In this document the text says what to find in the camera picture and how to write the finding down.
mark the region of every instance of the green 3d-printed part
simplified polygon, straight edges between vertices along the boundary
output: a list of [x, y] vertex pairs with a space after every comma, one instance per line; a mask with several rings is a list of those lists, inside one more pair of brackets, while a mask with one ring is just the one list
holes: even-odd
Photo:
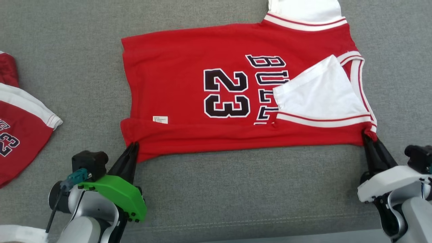
[[138, 188], [119, 176], [105, 175], [96, 182], [82, 182], [85, 190], [98, 191], [102, 196], [129, 214], [133, 221], [144, 221], [147, 207]]

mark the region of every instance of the red fabric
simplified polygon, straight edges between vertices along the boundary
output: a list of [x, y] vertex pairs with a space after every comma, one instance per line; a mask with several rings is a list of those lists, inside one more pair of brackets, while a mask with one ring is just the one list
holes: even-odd
[[7, 53], [0, 53], [0, 83], [19, 87], [15, 59]]
[[39, 117], [0, 101], [0, 188], [36, 158], [52, 131]]
[[[314, 128], [276, 120], [268, 112], [266, 125], [254, 125], [260, 107], [277, 107], [259, 100], [259, 89], [271, 91], [277, 85], [262, 86], [257, 72], [287, 70], [293, 79], [308, 67], [330, 55], [357, 51], [345, 24], [318, 32], [304, 32], [264, 20], [258, 24], [232, 24], [200, 29], [156, 32], [124, 38], [123, 60], [132, 93], [130, 118], [121, 123], [127, 144], [140, 142], [138, 161], [163, 154], [262, 147], [323, 144], [362, 145], [361, 131], [369, 123], [343, 128]], [[246, 55], [278, 56], [285, 67], [256, 68]], [[203, 71], [222, 69], [235, 83], [234, 72], [248, 77], [248, 89], [228, 92], [220, 81], [220, 91], [205, 91]], [[211, 118], [204, 112], [205, 99], [220, 95], [220, 102], [233, 102], [236, 95], [248, 97], [247, 117]], [[216, 104], [216, 109], [223, 109]], [[153, 121], [168, 117], [168, 124]]]

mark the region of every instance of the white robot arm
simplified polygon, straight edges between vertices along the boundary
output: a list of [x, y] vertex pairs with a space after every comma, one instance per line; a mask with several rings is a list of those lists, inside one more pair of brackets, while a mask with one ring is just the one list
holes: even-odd
[[363, 139], [369, 171], [358, 187], [360, 201], [377, 207], [393, 243], [432, 243], [432, 147], [408, 146], [408, 166], [399, 166], [379, 140]]

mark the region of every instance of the black cable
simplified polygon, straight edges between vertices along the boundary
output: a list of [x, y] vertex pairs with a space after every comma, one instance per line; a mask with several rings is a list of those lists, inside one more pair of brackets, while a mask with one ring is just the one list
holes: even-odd
[[53, 223], [54, 215], [55, 215], [55, 212], [57, 211], [57, 206], [58, 206], [58, 203], [60, 202], [62, 195], [63, 195], [63, 190], [60, 189], [60, 191], [58, 192], [58, 195], [57, 195], [57, 200], [56, 200], [54, 207], [53, 207], [53, 211], [51, 212], [50, 220], [48, 221], [48, 225], [47, 225], [47, 229], [45, 230], [45, 233], [50, 232], [51, 224]]

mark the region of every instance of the gray fabric surface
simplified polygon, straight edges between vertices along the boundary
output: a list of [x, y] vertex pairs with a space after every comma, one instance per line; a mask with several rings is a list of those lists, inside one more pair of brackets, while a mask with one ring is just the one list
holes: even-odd
[[289, 236], [246, 240], [226, 240], [211, 243], [390, 243], [382, 230], [359, 230], [305, 236]]
[[[429, 144], [432, 33], [429, 0], [341, 1], [366, 58], [364, 90], [378, 135], [401, 163], [409, 144]], [[16, 58], [21, 87], [59, 115], [37, 159], [0, 190], [0, 224], [45, 227], [50, 187], [71, 157], [105, 151], [109, 166], [125, 146], [119, 123], [130, 91], [120, 39], [147, 32], [259, 22], [267, 0], [2, 0], [0, 50]], [[356, 195], [366, 170], [362, 148], [291, 147], [171, 155], [139, 164], [145, 223], [124, 242], [200, 242], [379, 228]], [[55, 239], [69, 220], [58, 213]]]

